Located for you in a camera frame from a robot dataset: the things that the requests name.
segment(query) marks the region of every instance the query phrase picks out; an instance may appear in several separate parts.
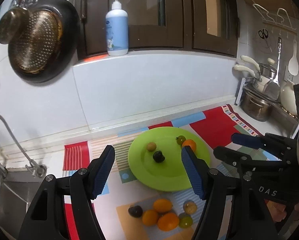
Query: black scissors handle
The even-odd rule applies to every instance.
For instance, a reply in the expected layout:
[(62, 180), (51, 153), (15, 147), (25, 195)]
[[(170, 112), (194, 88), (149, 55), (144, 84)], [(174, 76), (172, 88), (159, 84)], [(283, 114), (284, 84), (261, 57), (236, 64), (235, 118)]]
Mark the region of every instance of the black scissors handle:
[(262, 29), (261, 31), (258, 31), (258, 35), (262, 39), (267, 39), (268, 38), (268, 31), (266, 29)]

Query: metal bolt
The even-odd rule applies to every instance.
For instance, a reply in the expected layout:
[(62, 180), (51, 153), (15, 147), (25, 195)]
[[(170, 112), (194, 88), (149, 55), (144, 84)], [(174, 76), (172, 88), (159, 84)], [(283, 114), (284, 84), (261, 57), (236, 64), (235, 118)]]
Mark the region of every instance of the metal bolt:
[(46, 181), (51, 181), (53, 178), (53, 175), (47, 175), (45, 179)]
[(88, 170), (85, 168), (79, 169), (79, 175), (84, 175)]
[(245, 174), (245, 175), (243, 176), (243, 179), (245, 179), (246, 181), (250, 181), (250, 180), (251, 180), (251, 176)]
[(210, 169), (210, 173), (211, 173), (212, 175), (217, 175), (217, 174), (218, 174), (218, 169), (211, 168), (211, 169)]

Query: brown window frame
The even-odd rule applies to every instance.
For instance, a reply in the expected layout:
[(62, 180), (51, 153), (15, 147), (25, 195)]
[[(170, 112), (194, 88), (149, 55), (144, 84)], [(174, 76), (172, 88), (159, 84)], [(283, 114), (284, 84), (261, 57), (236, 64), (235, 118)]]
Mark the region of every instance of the brown window frame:
[(202, 49), (236, 57), (238, 43), (238, 17), (236, 0), (220, 0), (222, 24), (221, 37), (207, 33), (206, 0), (192, 0), (193, 49)]
[[(81, 0), (75, 0), (81, 14)], [(78, 58), (106, 52), (105, 15), (109, 0), (87, 0), (87, 17), (81, 22)], [(129, 48), (183, 47), (183, 2), (165, 0), (165, 26), (131, 25), (128, 28)]]

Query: blue dot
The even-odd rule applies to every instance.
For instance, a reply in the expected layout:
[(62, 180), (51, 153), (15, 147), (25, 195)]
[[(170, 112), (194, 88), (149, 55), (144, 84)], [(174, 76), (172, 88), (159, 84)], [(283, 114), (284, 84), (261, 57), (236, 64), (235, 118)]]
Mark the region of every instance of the blue dot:
[(128, 177), (129, 177), (129, 176), (128, 176), (127, 173), (123, 173), (123, 174), (122, 174), (122, 179), (128, 179)]

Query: bottle label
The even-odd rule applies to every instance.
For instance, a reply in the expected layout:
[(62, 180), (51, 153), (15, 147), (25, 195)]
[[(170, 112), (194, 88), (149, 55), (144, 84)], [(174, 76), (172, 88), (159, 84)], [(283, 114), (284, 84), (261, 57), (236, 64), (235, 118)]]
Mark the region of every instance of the bottle label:
[(106, 19), (107, 50), (128, 49), (128, 18), (110, 17)]

